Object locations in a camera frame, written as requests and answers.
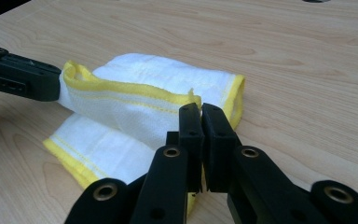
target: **table surface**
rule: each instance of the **table surface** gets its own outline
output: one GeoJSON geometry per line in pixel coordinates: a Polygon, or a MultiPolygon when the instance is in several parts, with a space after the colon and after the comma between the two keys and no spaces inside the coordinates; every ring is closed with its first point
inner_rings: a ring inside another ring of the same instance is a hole
{"type": "MultiPolygon", "coordinates": [[[[358,1],[33,0],[0,16],[0,47],[94,69],[141,52],[247,77],[237,133],[310,189],[358,191],[358,1]]],[[[0,223],[63,223],[82,188],[43,147],[72,114],[0,92],[0,223]]],[[[203,193],[187,223],[232,223],[203,193]]]]}

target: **screw hole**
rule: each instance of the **screw hole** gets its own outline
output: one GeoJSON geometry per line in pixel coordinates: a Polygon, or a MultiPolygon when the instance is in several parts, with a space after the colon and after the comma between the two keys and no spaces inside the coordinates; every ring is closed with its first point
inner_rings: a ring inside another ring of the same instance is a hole
{"type": "Polygon", "coordinates": [[[5,52],[5,50],[4,49],[0,49],[0,53],[4,53],[5,52]]]}
{"type": "Polygon", "coordinates": [[[352,196],[344,189],[327,186],[324,188],[324,193],[338,203],[353,203],[352,196]]]}
{"type": "Polygon", "coordinates": [[[328,2],[330,0],[303,0],[303,1],[309,3],[323,3],[323,2],[328,2]]]}
{"type": "Polygon", "coordinates": [[[106,201],[109,200],[117,194],[117,185],[114,183],[108,183],[101,185],[96,190],[94,190],[93,197],[97,201],[106,201]]]}
{"type": "Polygon", "coordinates": [[[164,156],[177,157],[180,155],[180,151],[177,148],[171,147],[164,150],[164,156]]]}
{"type": "Polygon", "coordinates": [[[245,148],[241,151],[242,155],[248,158],[256,158],[258,157],[258,152],[254,149],[245,148]]]}

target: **fabric fold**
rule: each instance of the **fabric fold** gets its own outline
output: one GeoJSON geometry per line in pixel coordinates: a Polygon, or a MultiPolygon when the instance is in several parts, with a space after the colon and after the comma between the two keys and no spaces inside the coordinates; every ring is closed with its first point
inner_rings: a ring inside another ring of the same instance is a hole
{"type": "Polygon", "coordinates": [[[145,174],[182,105],[217,105],[233,128],[241,120],[244,76],[155,55],[117,56],[92,73],[69,61],[60,81],[59,103],[75,113],[44,144],[83,188],[145,174]]]}

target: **yellow border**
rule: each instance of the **yellow border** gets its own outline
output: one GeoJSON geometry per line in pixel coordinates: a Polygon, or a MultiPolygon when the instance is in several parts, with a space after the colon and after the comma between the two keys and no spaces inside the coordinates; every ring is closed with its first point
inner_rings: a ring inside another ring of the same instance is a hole
{"type": "Polygon", "coordinates": [[[45,145],[51,154],[57,157],[65,169],[77,180],[83,189],[99,179],[87,166],[73,158],[51,139],[45,140],[43,145],[45,145]]]}
{"type": "Polygon", "coordinates": [[[142,95],[149,98],[164,100],[172,104],[201,105],[201,98],[194,95],[193,90],[188,94],[175,94],[146,84],[109,81],[94,76],[84,65],[68,61],[62,69],[63,80],[69,87],[80,91],[115,91],[127,94],[142,95]]]}
{"type": "Polygon", "coordinates": [[[235,129],[241,121],[243,102],[242,95],[245,87],[245,77],[236,75],[229,90],[228,98],[223,105],[223,111],[231,124],[231,127],[235,129]]]}

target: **white fabric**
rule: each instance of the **white fabric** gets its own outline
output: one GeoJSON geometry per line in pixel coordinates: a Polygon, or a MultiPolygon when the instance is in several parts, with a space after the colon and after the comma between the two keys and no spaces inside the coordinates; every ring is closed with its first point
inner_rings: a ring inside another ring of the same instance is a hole
{"type": "MultiPolygon", "coordinates": [[[[237,76],[228,72],[136,53],[118,56],[93,74],[106,82],[147,84],[167,94],[188,95],[189,103],[194,92],[203,103],[222,108],[231,92],[241,90],[233,90],[237,76]]],[[[77,89],[65,83],[64,77],[60,79],[59,103],[76,113],[45,145],[71,167],[68,170],[77,180],[82,176],[92,182],[86,172],[89,170],[97,178],[113,177],[130,183],[147,172],[154,151],[165,143],[166,132],[178,130],[180,104],[149,97],[147,92],[77,89]],[[52,145],[60,149],[53,150],[52,145]],[[73,167],[73,161],[82,165],[73,167]]],[[[81,82],[84,78],[79,75],[77,79],[81,82]]]]}

